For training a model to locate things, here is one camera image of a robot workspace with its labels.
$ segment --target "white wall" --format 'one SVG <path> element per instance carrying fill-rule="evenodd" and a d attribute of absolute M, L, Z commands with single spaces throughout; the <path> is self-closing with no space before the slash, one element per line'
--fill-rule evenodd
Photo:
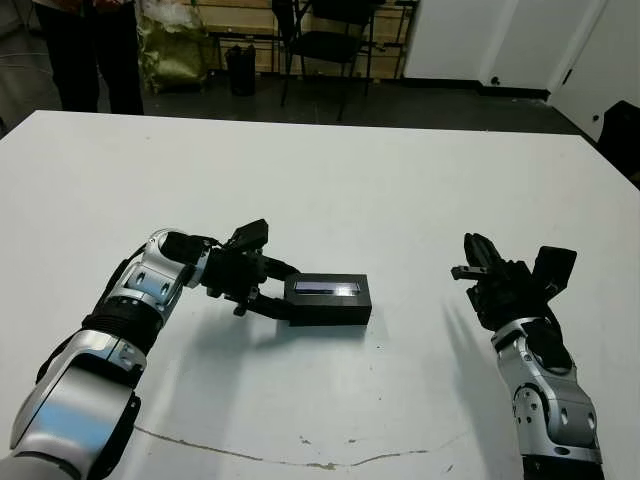
<path fill-rule="evenodd" d="M 553 91 L 605 1 L 422 0 L 405 76 Z"/>
<path fill-rule="evenodd" d="M 507 1 L 422 0 L 405 76 L 477 80 Z"/>
<path fill-rule="evenodd" d="M 619 100 L 640 106 L 640 2 L 609 0 L 567 83 L 550 103 L 594 140 Z"/>

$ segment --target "white table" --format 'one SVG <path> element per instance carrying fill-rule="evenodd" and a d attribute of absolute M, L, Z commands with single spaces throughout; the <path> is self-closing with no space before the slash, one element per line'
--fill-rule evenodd
<path fill-rule="evenodd" d="M 368 274 L 369 327 L 290 329 L 186 290 L 111 478 L 518 478 L 490 332 L 449 273 L 469 231 L 529 265 L 578 251 L 552 307 L 607 479 L 639 477 L 640 194 L 579 137 L 36 112 L 0 162 L 5 448 L 124 256 L 160 227 L 224 239 L 264 217 L 268 255 Z"/>

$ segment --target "green bag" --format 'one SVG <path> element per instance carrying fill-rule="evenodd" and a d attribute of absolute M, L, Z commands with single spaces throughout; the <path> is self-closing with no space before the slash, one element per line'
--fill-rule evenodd
<path fill-rule="evenodd" d="M 171 87 L 202 86 L 214 57 L 213 42 L 202 26 L 168 25 L 142 12 L 138 37 L 147 89 L 158 93 Z"/>

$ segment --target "plastic bag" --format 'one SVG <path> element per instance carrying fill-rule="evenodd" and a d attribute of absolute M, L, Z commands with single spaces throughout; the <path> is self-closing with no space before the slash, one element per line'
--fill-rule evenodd
<path fill-rule="evenodd" d="M 138 24 L 140 67 L 153 92 L 202 85 L 213 60 L 209 40 L 195 8 L 172 0 L 143 0 Z"/>
<path fill-rule="evenodd" d="M 202 27 L 200 17 L 193 7 L 172 0 L 142 0 L 140 6 L 144 16 L 161 23 L 164 27 Z"/>

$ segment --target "display screen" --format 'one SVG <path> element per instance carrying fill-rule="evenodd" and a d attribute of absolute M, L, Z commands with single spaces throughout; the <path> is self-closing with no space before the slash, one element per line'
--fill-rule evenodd
<path fill-rule="evenodd" d="M 296 282 L 294 289 L 300 295 L 353 297 L 360 293 L 360 286 L 351 282 Z"/>

